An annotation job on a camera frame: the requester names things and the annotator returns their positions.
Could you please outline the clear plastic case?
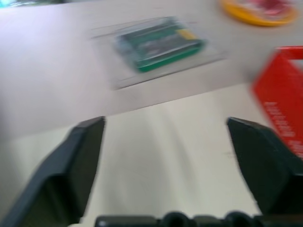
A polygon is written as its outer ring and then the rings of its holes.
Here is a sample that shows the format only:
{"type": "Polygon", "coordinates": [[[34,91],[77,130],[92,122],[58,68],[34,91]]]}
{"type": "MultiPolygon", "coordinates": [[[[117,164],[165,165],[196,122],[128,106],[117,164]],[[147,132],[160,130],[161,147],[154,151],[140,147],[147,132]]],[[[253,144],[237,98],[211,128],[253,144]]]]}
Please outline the clear plastic case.
{"type": "Polygon", "coordinates": [[[96,27],[89,35],[115,90],[226,57],[226,51],[195,18],[149,18],[96,27]]]}

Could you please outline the red cardboard shoebox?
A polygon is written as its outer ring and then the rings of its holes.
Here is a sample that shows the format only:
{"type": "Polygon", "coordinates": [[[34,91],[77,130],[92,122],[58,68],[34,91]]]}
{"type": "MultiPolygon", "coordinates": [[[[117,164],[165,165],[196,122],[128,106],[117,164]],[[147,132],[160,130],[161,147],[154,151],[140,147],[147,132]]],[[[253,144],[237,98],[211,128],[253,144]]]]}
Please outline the red cardboard shoebox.
{"type": "Polygon", "coordinates": [[[303,159],[303,46],[277,48],[252,90],[282,141],[303,159]]]}

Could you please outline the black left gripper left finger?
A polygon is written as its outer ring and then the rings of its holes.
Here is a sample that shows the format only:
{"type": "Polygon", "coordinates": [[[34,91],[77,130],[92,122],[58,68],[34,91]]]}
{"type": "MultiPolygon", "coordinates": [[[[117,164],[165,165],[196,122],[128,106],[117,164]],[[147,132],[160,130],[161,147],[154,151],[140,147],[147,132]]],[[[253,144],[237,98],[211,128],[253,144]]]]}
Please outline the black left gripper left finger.
{"type": "Polygon", "coordinates": [[[0,227],[69,227],[84,216],[106,118],[80,122],[40,164],[0,227]]]}

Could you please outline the green circuit board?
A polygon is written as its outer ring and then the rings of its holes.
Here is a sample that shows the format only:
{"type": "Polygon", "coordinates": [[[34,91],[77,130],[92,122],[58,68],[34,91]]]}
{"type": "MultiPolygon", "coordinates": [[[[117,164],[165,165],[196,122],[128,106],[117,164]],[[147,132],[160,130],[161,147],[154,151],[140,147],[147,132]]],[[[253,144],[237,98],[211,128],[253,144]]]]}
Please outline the green circuit board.
{"type": "Polygon", "coordinates": [[[207,40],[176,17],[161,17],[116,31],[116,49],[140,73],[202,51],[207,40]]]}

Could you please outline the yellow round plate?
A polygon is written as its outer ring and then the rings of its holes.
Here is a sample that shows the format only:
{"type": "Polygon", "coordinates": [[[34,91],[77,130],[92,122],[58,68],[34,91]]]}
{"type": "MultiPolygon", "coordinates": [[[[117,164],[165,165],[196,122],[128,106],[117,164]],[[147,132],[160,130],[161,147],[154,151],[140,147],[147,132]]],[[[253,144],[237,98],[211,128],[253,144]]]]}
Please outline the yellow round plate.
{"type": "Polygon", "coordinates": [[[219,0],[219,3],[228,16],[254,26],[284,26],[299,16],[292,0],[219,0]]]}

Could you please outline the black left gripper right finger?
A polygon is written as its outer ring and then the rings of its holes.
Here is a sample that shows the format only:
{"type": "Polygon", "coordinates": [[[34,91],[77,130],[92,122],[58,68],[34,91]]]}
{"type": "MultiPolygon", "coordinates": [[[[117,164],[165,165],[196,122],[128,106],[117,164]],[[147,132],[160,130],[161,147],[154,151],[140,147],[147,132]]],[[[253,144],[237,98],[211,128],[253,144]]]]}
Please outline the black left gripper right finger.
{"type": "Polygon", "coordinates": [[[264,215],[303,214],[303,160],[269,127],[230,117],[242,176],[264,215]]]}

